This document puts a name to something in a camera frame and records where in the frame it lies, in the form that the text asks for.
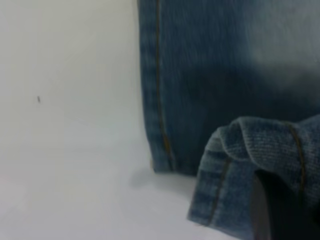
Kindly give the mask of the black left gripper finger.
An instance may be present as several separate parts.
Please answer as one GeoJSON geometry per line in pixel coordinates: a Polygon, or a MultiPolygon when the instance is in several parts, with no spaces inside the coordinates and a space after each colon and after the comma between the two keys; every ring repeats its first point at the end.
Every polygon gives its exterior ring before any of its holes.
{"type": "Polygon", "coordinates": [[[282,178],[271,172],[254,173],[250,218],[255,240],[320,238],[320,221],[312,218],[282,178]]]}

